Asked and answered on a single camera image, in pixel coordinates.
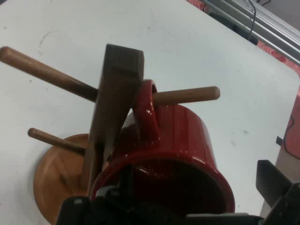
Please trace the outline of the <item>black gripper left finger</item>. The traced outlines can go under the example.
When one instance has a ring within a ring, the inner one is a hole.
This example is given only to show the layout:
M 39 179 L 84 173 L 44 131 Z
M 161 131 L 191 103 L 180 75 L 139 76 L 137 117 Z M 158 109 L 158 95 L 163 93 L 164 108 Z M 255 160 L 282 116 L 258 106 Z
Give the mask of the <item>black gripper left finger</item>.
M 104 196 L 67 198 L 61 204 L 59 225 L 183 225 L 184 220 L 164 207 L 138 202 L 111 188 Z

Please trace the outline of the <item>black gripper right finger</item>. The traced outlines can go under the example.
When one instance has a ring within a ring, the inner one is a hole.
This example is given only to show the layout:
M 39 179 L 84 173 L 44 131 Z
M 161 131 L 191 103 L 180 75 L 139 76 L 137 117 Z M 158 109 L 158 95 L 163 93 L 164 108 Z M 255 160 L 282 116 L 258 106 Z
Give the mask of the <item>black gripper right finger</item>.
M 257 161 L 256 189 L 271 208 L 262 225 L 300 223 L 300 184 L 292 183 L 268 160 Z

